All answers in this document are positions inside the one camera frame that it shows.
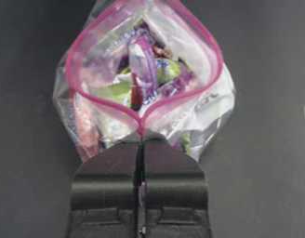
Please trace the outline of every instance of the candy wrapper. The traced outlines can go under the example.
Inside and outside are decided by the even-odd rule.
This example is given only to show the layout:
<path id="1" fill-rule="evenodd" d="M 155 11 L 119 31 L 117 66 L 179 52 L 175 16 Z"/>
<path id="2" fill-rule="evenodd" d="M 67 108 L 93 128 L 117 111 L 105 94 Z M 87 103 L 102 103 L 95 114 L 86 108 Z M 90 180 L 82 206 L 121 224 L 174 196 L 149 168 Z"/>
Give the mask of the candy wrapper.
<path id="1" fill-rule="evenodd" d="M 129 62 L 131 73 L 135 76 L 134 86 L 139 88 L 142 105 L 147 105 L 157 94 L 158 82 L 153 46 L 146 35 L 137 37 L 130 43 Z"/>
<path id="2" fill-rule="evenodd" d="M 179 1 L 107 3 L 57 69 L 53 99 L 81 159 L 149 129 L 198 160 L 234 107 L 214 38 Z"/>

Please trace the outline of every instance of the dark gray background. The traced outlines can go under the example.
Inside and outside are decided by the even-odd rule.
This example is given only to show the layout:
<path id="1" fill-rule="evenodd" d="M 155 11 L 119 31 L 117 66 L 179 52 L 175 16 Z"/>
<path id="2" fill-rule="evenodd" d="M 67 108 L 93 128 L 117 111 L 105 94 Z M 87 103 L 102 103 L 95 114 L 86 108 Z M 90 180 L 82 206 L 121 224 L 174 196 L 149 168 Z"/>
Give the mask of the dark gray background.
<path id="1" fill-rule="evenodd" d="M 79 164 L 51 105 L 91 0 L 0 1 L 0 237 L 62 238 Z M 214 238 L 305 237 L 305 0 L 185 0 L 237 94 L 207 147 Z"/>

